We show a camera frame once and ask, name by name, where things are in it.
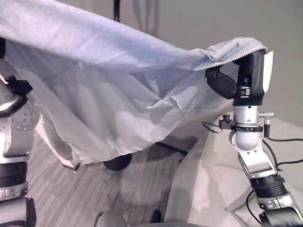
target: black clamp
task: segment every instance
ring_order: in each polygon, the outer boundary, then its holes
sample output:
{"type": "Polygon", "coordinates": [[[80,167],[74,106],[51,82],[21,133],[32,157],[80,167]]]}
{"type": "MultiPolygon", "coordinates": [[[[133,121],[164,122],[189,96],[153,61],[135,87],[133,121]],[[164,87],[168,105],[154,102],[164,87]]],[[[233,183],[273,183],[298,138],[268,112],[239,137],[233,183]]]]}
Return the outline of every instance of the black clamp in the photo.
{"type": "Polygon", "coordinates": [[[250,131],[250,132],[262,132],[263,127],[260,125],[247,127],[247,126],[239,126],[235,125],[235,122],[230,119],[229,114],[224,114],[223,120],[219,121],[219,128],[220,129],[229,129],[229,130],[236,130],[236,131],[250,131]]]}
{"type": "Polygon", "coordinates": [[[220,129],[229,129],[229,130],[235,130],[235,122],[230,119],[229,114],[224,114],[223,120],[219,121],[219,128],[220,129]]]}
{"type": "Polygon", "coordinates": [[[26,95],[33,89],[26,80],[16,80],[15,76],[6,77],[5,81],[8,82],[7,87],[19,97],[9,108],[0,111],[0,118],[9,117],[17,112],[27,102],[26,95]]]}

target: fabric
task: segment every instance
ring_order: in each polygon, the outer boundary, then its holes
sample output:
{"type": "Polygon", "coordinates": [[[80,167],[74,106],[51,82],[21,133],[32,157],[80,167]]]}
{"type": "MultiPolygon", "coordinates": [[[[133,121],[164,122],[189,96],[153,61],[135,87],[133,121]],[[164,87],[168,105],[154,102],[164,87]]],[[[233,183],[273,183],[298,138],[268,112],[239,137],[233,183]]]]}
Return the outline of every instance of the fabric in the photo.
{"type": "MultiPolygon", "coordinates": [[[[252,190],[240,166],[237,152],[229,142],[229,130],[219,134],[209,133],[190,151],[176,171],[168,208],[167,221],[183,221],[212,227],[258,227],[249,214],[245,200],[252,190]]],[[[303,128],[273,118],[272,138],[302,138],[303,128]]],[[[278,162],[302,159],[300,142],[267,141],[278,162]]],[[[272,159],[267,147],[263,149],[272,159]]],[[[281,165],[279,174],[285,178],[285,187],[303,210],[303,178],[298,175],[303,164],[281,165]]],[[[258,216],[262,210],[254,196],[249,202],[252,212],[258,216]]]]}
{"type": "Polygon", "coordinates": [[[2,1],[0,37],[6,63],[34,88],[50,140],[59,136],[86,163],[144,149],[187,116],[225,108],[205,69],[265,49],[236,38],[183,50],[54,0],[2,1]]]}

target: white sheet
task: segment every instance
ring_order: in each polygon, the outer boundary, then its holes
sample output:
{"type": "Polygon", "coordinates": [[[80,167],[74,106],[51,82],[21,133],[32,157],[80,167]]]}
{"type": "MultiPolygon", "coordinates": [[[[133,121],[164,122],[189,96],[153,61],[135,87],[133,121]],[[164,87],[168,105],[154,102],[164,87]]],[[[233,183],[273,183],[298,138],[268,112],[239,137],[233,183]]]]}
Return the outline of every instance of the white sheet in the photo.
{"type": "Polygon", "coordinates": [[[237,38],[183,50],[54,0],[2,1],[0,37],[6,63],[34,88],[50,140],[59,136],[82,162],[144,149],[196,106],[200,115],[225,108],[204,69],[265,49],[237,38]]]}

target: gray carpet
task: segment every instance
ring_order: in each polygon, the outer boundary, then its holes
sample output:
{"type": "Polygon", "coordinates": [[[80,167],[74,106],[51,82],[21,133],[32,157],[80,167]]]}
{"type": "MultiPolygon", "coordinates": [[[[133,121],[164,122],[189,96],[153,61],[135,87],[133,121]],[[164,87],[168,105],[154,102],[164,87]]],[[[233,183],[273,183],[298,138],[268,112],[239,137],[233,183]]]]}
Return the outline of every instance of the gray carpet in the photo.
{"type": "Polygon", "coordinates": [[[36,134],[29,162],[28,197],[36,203],[38,227],[93,227],[98,213],[117,210],[130,226],[165,213],[174,173],[182,156],[153,145],[133,154],[128,168],[112,172],[103,164],[63,168],[36,134]]]}

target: black cable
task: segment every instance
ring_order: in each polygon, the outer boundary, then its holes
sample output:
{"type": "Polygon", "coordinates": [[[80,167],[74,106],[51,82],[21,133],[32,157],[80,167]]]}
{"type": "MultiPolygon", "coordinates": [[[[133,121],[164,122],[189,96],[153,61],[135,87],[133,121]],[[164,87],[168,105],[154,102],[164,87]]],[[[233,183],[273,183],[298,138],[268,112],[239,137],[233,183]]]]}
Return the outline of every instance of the black cable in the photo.
{"type": "Polygon", "coordinates": [[[246,197],[246,207],[247,207],[248,211],[250,212],[250,214],[252,215],[252,217],[253,217],[260,225],[262,225],[261,222],[257,219],[257,217],[251,212],[250,207],[249,207],[249,205],[248,205],[248,201],[249,201],[249,199],[250,199],[250,196],[251,196],[253,193],[254,193],[254,190],[252,190],[252,191],[248,194],[248,196],[246,197]]]}
{"type": "Polygon", "coordinates": [[[173,147],[173,146],[168,145],[168,144],[166,144],[166,143],[156,142],[155,144],[158,145],[158,146],[164,147],[164,148],[168,148],[168,149],[173,150],[173,151],[175,151],[175,152],[178,152],[178,153],[182,154],[183,156],[186,156],[186,155],[188,154],[187,151],[181,150],[181,149],[176,148],[176,147],[173,147]]]}
{"type": "Polygon", "coordinates": [[[120,0],[114,0],[114,21],[120,22],[120,0]]]}
{"type": "Polygon", "coordinates": [[[272,150],[272,148],[270,147],[270,145],[265,141],[265,140],[262,140],[262,142],[267,146],[267,148],[269,149],[272,157],[274,158],[274,163],[275,163],[275,167],[276,169],[278,170],[278,161],[276,159],[276,155],[274,153],[274,151],[272,150]]]}
{"type": "Polygon", "coordinates": [[[207,126],[207,125],[209,124],[209,125],[212,125],[212,126],[214,126],[214,127],[219,128],[218,125],[215,125],[215,124],[212,124],[212,123],[209,123],[209,122],[202,122],[202,124],[203,124],[204,127],[206,127],[209,131],[211,131],[211,132],[213,132],[213,133],[220,133],[220,132],[222,132],[222,129],[221,129],[221,131],[215,131],[215,130],[212,130],[211,128],[209,128],[209,127],[207,126]]]}
{"type": "Polygon", "coordinates": [[[271,141],[274,141],[274,142],[291,142],[291,141],[303,141],[303,139],[300,139],[300,138],[294,138],[294,139],[273,139],[273,138],[267,138],[271,141]]]}
{"type": "Polygon", "coordinates": [[[301,162],[303,162],[303,159],[296,160],[296,161],[289,161],[289,162],[280,162],[280,163],[278,163],[277,166],[284,165],[284,164],[296,164],[296,163],[301,163],[301,162]]]}

